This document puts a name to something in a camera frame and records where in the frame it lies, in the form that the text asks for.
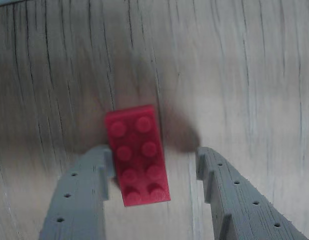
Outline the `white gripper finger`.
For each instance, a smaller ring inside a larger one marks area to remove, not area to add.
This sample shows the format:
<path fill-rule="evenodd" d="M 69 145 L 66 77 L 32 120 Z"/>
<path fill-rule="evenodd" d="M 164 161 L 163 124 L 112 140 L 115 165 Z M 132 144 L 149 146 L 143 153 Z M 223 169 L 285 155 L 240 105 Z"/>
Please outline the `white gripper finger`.
<path fill-rule="evenodd" d="M 82 154 L 58 180 L 39 239 L 106 239 L 104 202 L 110 178 L 112 151 L 107 145 Z"/>
<path fill-rule="evenodd" d="M 196 150 L 196 176 L 216 240 L 305 240 L 245 177 L 210 147 Z"/>

